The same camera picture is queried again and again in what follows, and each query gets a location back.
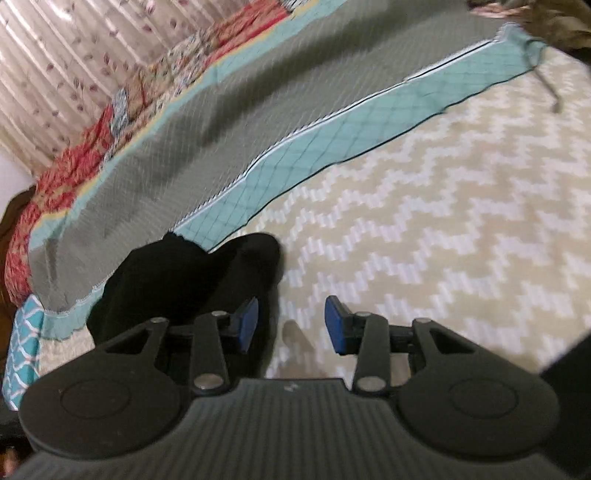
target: wooden headboard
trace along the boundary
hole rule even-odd
[[[10,334],[12,332],[12,321],[17,312],[17,307],[14,306],[8,298],[8,292],[4,286],[4,264],[6,261],[6,252],[8,244],[12,238],[12,233],[17,225],[18,218],[21,212],[31,200],[35,193],[35,186],[33,185],[26,192],[21,192],[16,195],[6,207],[4,217],[0,222],[0,378],[4,375],[4,366],[6,364],[6,357],[8,354],[8,343],[10,341]]]

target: black cloth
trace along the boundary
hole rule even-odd
[[[212,253],[168,233],[133,250],[106,282],[87,320],[99,345],[153,317],[192,323],[214,310],[234,312],[259,301],[259,321],[247,355],[226,357],[230,378],[255,377],[271,339],[271,302],[281,277],[281,246],[265,233],[235,238]]]

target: curtain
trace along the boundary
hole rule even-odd
[[[0,148],[38,176],[150,64],[245,0],[0,0]]]

